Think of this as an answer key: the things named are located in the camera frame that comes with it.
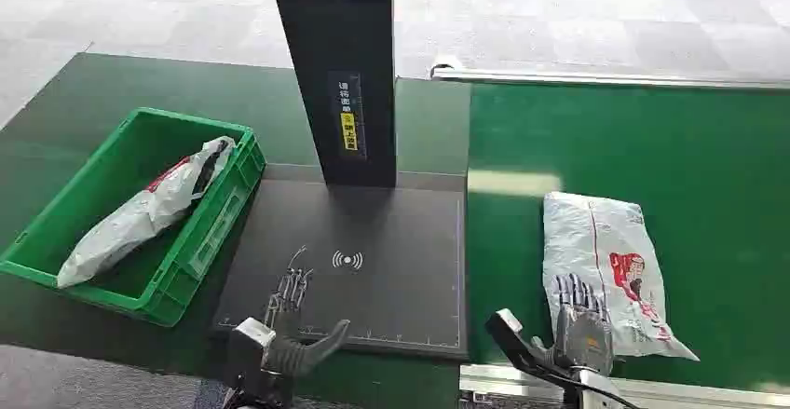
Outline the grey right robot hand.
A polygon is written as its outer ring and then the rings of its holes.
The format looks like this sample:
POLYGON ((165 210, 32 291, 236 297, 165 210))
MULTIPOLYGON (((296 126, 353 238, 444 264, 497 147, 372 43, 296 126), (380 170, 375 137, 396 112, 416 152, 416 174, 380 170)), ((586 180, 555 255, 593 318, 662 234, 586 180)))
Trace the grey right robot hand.
POLYGON ((573 273, 556 276, 553 282, 559 305, 554 342, 547 348, 534 336, 529 341, 530 352, 538 363, 555 370, 586 367, 608 376, 614 350, 606 306, 591 285, 573 273))

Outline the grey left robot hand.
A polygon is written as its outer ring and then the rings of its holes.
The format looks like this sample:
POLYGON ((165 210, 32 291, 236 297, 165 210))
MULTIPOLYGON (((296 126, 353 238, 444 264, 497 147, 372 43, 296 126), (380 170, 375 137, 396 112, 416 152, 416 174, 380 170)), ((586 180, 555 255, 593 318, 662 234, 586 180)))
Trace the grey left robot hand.
POLYGON ((302 304, 305 301, 313 270, 296 266, 306 251, 300 247, 289 260, 285 272, 266 305, 264 324, 275 332, 265 368, 290 377, 307 375, 343 346, 348 337, 349 320, 339 320, 320 340, 305 344, 300 339, 302 304))

